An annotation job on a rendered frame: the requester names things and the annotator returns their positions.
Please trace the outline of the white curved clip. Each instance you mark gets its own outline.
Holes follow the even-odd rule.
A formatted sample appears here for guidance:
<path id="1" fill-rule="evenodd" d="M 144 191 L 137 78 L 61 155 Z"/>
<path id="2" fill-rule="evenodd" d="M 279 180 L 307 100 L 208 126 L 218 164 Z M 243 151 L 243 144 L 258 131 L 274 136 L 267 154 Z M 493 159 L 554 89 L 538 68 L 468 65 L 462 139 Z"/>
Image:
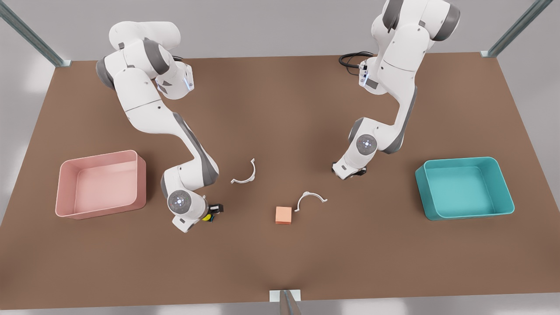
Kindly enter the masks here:
<path id="1" fill-rule="evenodd" d="M 318 195 L 317 193 L 313 193 L 310 191 L 306 191 L 304 193 L 302 193 L 301 197 L 298 199 L 297 205 L 296 205 L 296 209 L 294 210 L 295 213 L 297 213 L 298 211 L 300 211 L 300 207 L 301 207 L 301 202 L 302 200 L 307 197 L 307 196 L 314 196 L 317 199 L 319 199 L 322 203 L 327 202 L 328 199 L 324 199 L 321 195 Z"/>
<path id="2" fill-rule="evenodd" d="M 252 164 L 253 170 L 252 170 L 252 175 L 250 177 L 248 177 L 248 179 L 245 179 L 243 181 L 237 180 L 237 179 L 232 179 L 231 180 L 231 184 L 237 183 L 237 184 L 246 184 L 248 182 L 252 182 L 255 179 L 255 175 L 256 175 L 256 165 L 255 165 L 255 159 L 251 159 L 250 163 Z"/>

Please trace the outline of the pink storage box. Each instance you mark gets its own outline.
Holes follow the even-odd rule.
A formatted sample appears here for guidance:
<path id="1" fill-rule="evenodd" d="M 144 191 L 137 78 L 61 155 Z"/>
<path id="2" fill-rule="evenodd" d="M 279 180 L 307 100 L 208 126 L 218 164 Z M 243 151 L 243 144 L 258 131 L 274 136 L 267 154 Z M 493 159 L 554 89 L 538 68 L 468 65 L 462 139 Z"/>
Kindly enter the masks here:
<path id="1" fill-rule="evenodd" d="M 58 217 L 102 217 L 142 209 L 146 203 L 146 162 L 134 150 L 66 160 L 60 166 Z"/>

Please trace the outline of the silver frame post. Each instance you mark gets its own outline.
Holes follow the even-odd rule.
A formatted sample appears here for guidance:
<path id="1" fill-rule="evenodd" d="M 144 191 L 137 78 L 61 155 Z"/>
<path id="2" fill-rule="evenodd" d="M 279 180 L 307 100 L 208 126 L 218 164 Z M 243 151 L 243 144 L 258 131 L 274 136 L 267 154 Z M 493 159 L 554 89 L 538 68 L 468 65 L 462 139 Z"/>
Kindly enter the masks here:
<path id="1" fill-rule="evenodd" d="M 278 302 L 279 315 L 302 315 L 298 306 L 301 301 L 300 290 L 270 290 L 269 301 Z"/>
<path id="2" fill-rule="evenodd" d="M 482 58 L 497 58 L 554 0 L 534 0 L 531 6 L 509 27 L 488 50 L 480 51 Z"/>
<path id="3" fill-rule="evenodd" d="M 70 67 L 71 60 L 62 59 L 9 6 L 0 0 L 0 18 L 55 67 Z"/>

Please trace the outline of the blue storage box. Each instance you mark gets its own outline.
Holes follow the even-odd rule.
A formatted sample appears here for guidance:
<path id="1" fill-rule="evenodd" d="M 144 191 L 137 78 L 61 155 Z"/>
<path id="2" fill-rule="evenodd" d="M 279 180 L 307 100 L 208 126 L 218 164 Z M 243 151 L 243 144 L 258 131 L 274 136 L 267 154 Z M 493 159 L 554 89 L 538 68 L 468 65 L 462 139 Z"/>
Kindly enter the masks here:
<path id="1" fill-rule="evenodd" d="M 497 217 L 515 210 L 501 168 L 490 156 L 428 160 L 415 178 L 425 216 L 432 221 Z"/>

